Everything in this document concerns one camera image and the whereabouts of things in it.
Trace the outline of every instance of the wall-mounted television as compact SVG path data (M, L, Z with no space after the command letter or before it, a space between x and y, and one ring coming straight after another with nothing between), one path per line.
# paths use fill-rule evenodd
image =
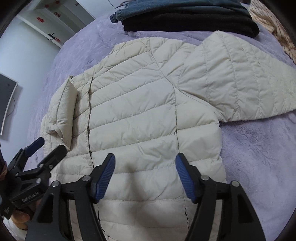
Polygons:
M4 121L16 86L17 81L0 74L0 135L3 132Z

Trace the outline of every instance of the silver screw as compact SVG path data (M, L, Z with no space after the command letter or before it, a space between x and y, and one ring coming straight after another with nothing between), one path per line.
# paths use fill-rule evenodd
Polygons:
M84 182L89 181L90 179L91 179L91 176L89 176L89 175L85 175L85 176L82 177L82 180Z
M54 182L52 182L52 186L53 186L53 187L57 187L59 184L60 184L59 181L54 181Z
M200 178L204 181L207 181L210 179L208 175L201 175Z
M235 187L238 187L238 186L239 186L239 182L237 182L237 181L232 181L231 184L232 184L233 186L235 186Z

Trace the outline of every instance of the purple blanket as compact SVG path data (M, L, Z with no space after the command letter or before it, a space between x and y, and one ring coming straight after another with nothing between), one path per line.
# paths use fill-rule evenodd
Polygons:
M254 39L234 34L296 68L280 44L259 26ZM107 56L115 44L142 37L166 37L199 45L211 32L124 32L109 15L97 19L68 40L56 56L33 110L28 141L40 135L40 124L50 99L68 75L78 75ZM227 181L238 180L262 223L267 241L273 241L296 207L296 111L265 120L222 123L221 157ZM39 150L26 166L35 168L43 158Z

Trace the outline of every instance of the blue rubber fingertip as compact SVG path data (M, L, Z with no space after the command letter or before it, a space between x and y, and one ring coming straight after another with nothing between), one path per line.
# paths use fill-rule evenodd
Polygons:
M44 145L44 139L42 137L39 137L37 140L35 140L31 145L26 147L25 149L25 156L30 157L35 152L38 151L42 146Z
M183 188L186 192L187 197L194 202L195 201L195 195L194 195L194 183L192 179L190 178L190 175L188 171L186 170L186 167L184 166L181 158L179 155L176 156L176 169L179 174L179 177L181 179L181 182L183 184Z
M113 155L107 166L105 167L105 170L103 171L97 185L96 185L96 195L95 195L95 199L97 202L99 202L99 200L101 200L107 190L107 187L109 185L110 179L112 177L112 174L114 172L115 169L115 156Z

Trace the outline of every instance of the white puffer jacket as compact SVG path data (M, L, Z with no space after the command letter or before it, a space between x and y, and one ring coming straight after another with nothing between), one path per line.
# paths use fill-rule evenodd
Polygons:
M225 181L219 121L294 110L295 79L293 68L220 31L199 46L156 37L118 44L52 98L41 126L45 154L61 143L70 149L52 180L76 181L113 153L98 204L107 240L184 240L196 205L176 171L177 153Z

